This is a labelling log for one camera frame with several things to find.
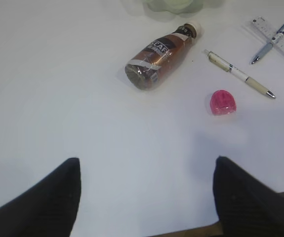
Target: pink object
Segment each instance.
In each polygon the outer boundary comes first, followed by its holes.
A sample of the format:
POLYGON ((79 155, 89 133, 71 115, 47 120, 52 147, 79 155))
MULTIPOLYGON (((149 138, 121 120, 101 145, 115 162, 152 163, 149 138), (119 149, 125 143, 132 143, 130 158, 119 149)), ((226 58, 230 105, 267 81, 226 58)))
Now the pink object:
POLYGON ((226 90, 218 90, 213 93, 210 107, 214 115, 226 115, 236 111, 234 97, 226 90))

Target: ruler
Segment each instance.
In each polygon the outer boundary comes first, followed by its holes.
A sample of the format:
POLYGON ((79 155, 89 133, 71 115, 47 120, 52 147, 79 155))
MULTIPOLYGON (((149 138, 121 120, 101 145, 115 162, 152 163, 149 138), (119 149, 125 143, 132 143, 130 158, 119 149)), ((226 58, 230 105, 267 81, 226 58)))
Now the ruler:
MULTIPOLYGON (((268 40, 271 40, 273 36, 276 35, 277 29, 272 27, 268 21, 266 21, 263 17, 259 16, 253 19, 252 24, 258 29, 268 40)), ((278 51, 280 51, 284 55, 284 37, 274 45, 278 51)))

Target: white tabletop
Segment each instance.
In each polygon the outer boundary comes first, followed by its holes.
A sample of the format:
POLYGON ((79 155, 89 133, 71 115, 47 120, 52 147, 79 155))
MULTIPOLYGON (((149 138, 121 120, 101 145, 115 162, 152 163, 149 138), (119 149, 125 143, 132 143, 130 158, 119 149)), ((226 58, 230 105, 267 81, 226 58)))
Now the white tabletop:
POLYGON ((81 159, 72 237, 142 237, 217 221, 215 159, 230 157, 284 191, 284 57, 249 61, 264 39, 248 22, 284 23, 284 0, 206 0, 196 14, 154 13, 134 0, 0 0, 0 206, 69 157, 81 159), (203 36, 155 91, 125 63, 197 19, 203 36), (211 64, 213 50, 270 88, 270 100, 211 64), (225 89, 237 113, 214 117, 225 89))

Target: bottle cap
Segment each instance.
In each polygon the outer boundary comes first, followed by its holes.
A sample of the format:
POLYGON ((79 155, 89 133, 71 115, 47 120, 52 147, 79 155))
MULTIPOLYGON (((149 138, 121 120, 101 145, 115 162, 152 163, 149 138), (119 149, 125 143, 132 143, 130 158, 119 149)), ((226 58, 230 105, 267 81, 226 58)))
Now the bottle cap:
POLYGON ((193 28, 195 28, 195 30, 197 32, 197 37, 200 36, 200 34, 202 32, 202 27, 201 27, 201 25, 198 21, 189 21, 186 24, 193 26, 193 28))

